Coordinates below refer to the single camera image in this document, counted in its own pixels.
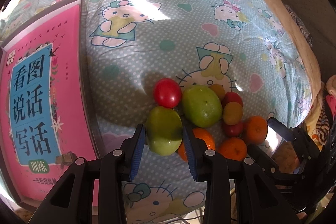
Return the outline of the large green tomato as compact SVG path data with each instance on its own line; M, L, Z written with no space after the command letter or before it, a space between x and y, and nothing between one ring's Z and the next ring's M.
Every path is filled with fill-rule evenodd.
M203 85L193 85L182 94L183 114L200 128L209 128L222 117L221 101L214 91Z

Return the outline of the striped clothes pile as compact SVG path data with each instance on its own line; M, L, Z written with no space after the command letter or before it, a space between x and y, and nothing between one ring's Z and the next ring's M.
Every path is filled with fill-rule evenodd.
M321 89L314 100L305 125L308 135L321 151L330 135L330 127L335 120L335 75L327 83L321 83Z

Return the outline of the yellow-orange cherry tomato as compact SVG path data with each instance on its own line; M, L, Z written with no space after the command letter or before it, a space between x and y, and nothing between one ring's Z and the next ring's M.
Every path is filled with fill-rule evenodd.
M243 107L238 102L229 102L223 109L223 121L227 125L238 124L243 117Z

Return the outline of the small orange tomato behind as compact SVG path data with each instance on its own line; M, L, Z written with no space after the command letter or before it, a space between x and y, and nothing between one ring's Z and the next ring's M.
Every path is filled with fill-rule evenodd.
M224 99L226 95L224 87L219 84L212 84L211 86L209 86L209 88L218 96L220 100Z

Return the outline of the small red cherry tomato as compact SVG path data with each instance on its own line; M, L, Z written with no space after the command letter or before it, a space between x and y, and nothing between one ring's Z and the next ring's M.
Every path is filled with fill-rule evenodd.
M236 102L243 107L242 98L236 92L227 92L221 100L222 107L225 107L230 102Z
M239 137L244 130L243 122L238 122L235 125L228 125L222 122L222 130L226 137Z

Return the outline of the hello kitty bed sheet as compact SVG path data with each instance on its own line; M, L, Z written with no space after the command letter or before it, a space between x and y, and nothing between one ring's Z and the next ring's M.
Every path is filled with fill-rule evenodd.
M22 0L1 39L1 149L11 194L33 207L77 157L132 137L160 79L236 92L243 119L295 127L311 107L294 39L264 0ZM206 184L146 140L122 191L129 223L160 223L203 206Z

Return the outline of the large red tomato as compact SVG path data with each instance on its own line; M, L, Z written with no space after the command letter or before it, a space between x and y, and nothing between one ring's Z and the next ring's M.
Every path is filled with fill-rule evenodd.
M182 91L174 80L163 78L154 85L153 97L157 105L173 109L181 101Z

